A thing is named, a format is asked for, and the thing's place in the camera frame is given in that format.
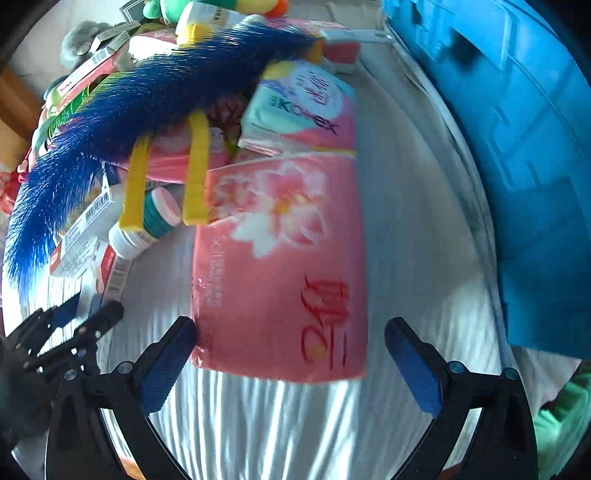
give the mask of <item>blue feather duster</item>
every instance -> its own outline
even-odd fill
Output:
[[[262,24],[225,30],[194,47],[157,56],[119,78],[109,78],[52,140],[22,185],[7,235],[5,268],[25,294],[55,247],[55,233],[84,199],[105,164],[129,158],[141,135],[155,135],[251,87],[273,60],[300,56],[314,38],[297,29]]]

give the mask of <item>yellow plastic tool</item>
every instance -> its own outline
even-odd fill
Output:
[[[205,174],[209,159],[209,124],[201,110],[191,113],[188,120],[191,128],[191,147],[185,179],[183,222],[185,225],[198,225],[207,223]]]
[[[119,217],[119,227],[123,231],[135,232],[144,226],[144,194],[151,151],[152,140],[146,136],[139,137],[131,151],[123,211]]]

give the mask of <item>flower print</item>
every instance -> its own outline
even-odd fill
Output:
[[[324,198],[326,178],[318,171],[303,171],[286,162],[279,171],[255,174],[255,195],[249,212],[232,236],[253,243],[255,257],[271,253],[281,241],[304,247],[324,236],[317,204]]]
[[[215,185],[210,199],[209,221],[239,217],[255,197],[249,189],[250,180],[244,176],[225,176]]]

